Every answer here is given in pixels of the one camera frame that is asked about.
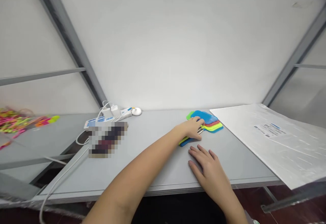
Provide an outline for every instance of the blue sponge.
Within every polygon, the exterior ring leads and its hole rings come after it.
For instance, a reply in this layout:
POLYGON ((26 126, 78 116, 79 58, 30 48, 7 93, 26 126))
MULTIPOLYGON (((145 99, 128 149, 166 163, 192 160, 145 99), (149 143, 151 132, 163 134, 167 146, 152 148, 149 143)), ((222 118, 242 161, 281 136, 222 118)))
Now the blue sponge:
POLYGON ((200 110, 196 110, 192 115, 191 117, 195 117, 195 116, 199 116, 201 119, 204 119, 205 121, 205 124, 211 124, 215 121, 218 120, 217 117, 207 113, 207 112, 204 112, 204 111, 200 111, 200 110))

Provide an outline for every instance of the hand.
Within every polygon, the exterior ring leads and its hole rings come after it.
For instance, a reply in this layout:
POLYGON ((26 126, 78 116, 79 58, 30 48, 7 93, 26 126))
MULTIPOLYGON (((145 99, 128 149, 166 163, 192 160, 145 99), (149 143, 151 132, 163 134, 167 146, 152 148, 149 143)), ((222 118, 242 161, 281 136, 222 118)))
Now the hand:
POLYGON ((189 166, 205 192, 222 208, 222 205, 227 202, 226 199, 234 194, 230 181, 216 154, 211 150, 207 152, 200 145, 197 145, 197 147, 199 150, 191 146, 189 154, 202 166, 203 173, 200 172, 193 161, 188 162, 189 166))
POLYGON ((201 135, 198 134, 198 128, 200 125, 205 124, 205 121, 199 116, 190 118, 188 121, 185 121, 175 127, 176 130, 180 131, 183 137, 187 136, 189 138, 195 138, 201 140, 201 135))

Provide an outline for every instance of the gray metal bar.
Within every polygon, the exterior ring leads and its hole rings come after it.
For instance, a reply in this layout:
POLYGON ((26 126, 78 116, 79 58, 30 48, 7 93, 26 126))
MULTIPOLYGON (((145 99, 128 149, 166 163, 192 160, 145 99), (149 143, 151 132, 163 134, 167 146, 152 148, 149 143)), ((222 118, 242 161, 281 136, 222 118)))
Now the gray metal bar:
POLYGON ((310 68, 310 69, 326 69, 326 66, 316 65, 316 64, 295 64, 294 67, 310 68))
POLYGON ((306 32, 305 36, 293 52, 292 56, 284 66, 280 75, 274 82, 273 86, 267 93, 265 99, 263 100, 263 104, 266 106, 270 106, 273 102, 274 98, 277 96, 279 91, 285 85, 285 83, 289 80, 289 78, 294 74, 297 68, 294 67, 295 64, 301 63, 305 58, 306 54, 309 52, 311 47, 314 45, 320 34, 326 27, 326 5, 322 8, 320 13, 317 15, 316 19, 306 32))
POLYGON ((320 182, 317 186, 311 187, 302 193, 277 201, 270 205, 262 205, 261 209, 264 213, 270 213, 275 210, 283 209, 292 205, 296 205, 307 200, 323 196, 326 194, 326 184, 320 182))
POLYGON ((40 1, 76 66, 85 67, 86 72, 81 76, 98 106, 102 107, 102 101, 107 98, 61 0, 40 1))
MULTIPOLYGON (((58 156, 52 156, 51 158, 55 160, 67 160, 75 156, 75 154, 63 154, 58 156)), ((52 160, 48 160, 46 158, 38 158, 33 160, 25 160, 25 161, 16 161, 12 163, 6 163, 6 164, 0 164, 0 170, 6 170, 6 169, 12 169, 22 166, 28 166, 28 165, 36 165, 46 162, 53 162, 52 160)))
POLYGON ((277 198, 275 198, 274 194, 272 194, 272 192, 269 190, 268 187, 263 187, 264 190, 266 191, 266 193, 271 197, 271 199, 275 202, 277 202, 277 198))
POLYGON ((9 201, 29 200, 34 197, 40 188, 0 173, 0 198, 9 201))
POLYGON ((45 72, 45 73, 38 73, 38 74, 31 74, 31 75, 25 75, 25 76, 14 76, 14 77, 7 77, 7 78, 1 78, 0 79, 0 86, 25 82, 25 81, 31 81, 31 80, 38 80, 53 76, 59 76, 59 75, 66 75, 76 72, 82 72, 85 71, 85 68, 75 68, 75 69, 68 69, 68 70, 60 70, 60 71, 53 71, 53 72, 45 72))

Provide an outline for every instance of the white wall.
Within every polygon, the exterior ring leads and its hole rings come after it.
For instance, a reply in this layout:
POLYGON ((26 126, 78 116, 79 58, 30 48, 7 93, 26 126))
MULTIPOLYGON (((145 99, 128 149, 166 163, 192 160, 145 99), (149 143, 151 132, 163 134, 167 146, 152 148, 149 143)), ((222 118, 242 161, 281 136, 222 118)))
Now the white wall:
POLYGON ((151 110, 261 102, 326 0, 62 1, 106 96, 151 110))
MULTIPOLYGON (((326 31, 302 63, 326 65, 326 31)), ((326 128, 326 70, 298 69, 270 108, 291 119, 326 128)))
MULTIPOLYGON (((0 0, 0 78, 75 68, 39 0, 0 0)), ((98 111, 79 74, 0 87, 0 107, 36 114, 98 111)))

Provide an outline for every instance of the colorful sponge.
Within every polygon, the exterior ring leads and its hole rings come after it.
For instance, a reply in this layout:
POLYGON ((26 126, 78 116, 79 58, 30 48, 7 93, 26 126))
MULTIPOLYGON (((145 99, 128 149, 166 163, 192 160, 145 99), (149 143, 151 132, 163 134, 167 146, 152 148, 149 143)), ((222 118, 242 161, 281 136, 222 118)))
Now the colorful sponge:
MULTIPOLYGON (((204 111, 200 111, 200 110, 191 111, 186 118, 187 120, 189 120, 190 118, 193 118, 195 116, 199 116, 201 119, 204 119, 205 125, 201 125, 200 127, 205 131, 209 131, 210 133, 215 133, 223 129, 223 124, 218 120, 217 117, 210 115, 209 113, 204 111)), ((179 146, 180 147, 185 146, 187 143, 191 141, 191 139, 192 138, 184 137, 179 142, 179 146)))
POLYGON ((209 113, 200 110, 196 110, 195 112, 193 112, 190 117, 195 116, 199 116, 201 119, 204 119, 205 124, 211 124, 215 121, 218 121, 218 118, 216 116, 210 115, 209 113))

